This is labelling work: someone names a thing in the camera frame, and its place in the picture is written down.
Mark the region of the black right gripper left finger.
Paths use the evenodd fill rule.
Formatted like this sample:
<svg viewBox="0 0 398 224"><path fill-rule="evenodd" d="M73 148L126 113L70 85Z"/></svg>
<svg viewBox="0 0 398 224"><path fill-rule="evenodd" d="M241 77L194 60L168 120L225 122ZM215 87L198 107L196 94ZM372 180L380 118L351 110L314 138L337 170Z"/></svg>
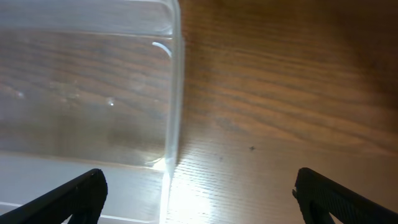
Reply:
<svg viewBox="0 0 398 224"><path fill-rule="evenodd" d="M1 215L1 224L97 223L107 194L103 171L92 169Z"/></svg>

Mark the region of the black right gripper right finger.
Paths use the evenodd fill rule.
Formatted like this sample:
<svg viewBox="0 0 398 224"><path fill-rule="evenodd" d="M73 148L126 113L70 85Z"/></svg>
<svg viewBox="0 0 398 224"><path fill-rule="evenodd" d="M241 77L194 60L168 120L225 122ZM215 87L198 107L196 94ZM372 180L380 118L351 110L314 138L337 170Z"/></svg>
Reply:
<svg viewBox="0 0 398 224"><path fill-rule="evenodd" d="M292 191L306 224L396 224L393 212L329 178L303 167Z"/></svg>

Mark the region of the clear plastic storage container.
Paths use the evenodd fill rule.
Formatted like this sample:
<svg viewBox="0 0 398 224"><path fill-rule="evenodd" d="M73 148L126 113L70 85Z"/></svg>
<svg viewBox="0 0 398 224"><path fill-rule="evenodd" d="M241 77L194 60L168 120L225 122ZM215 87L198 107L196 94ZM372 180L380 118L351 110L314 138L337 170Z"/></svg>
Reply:
<svg viewBox="0 0 398 224"><path fill-rule="evenodd" d="M164 223L183 65L177 0L1 0L1 213L97 168L100 223Z"/></svg>

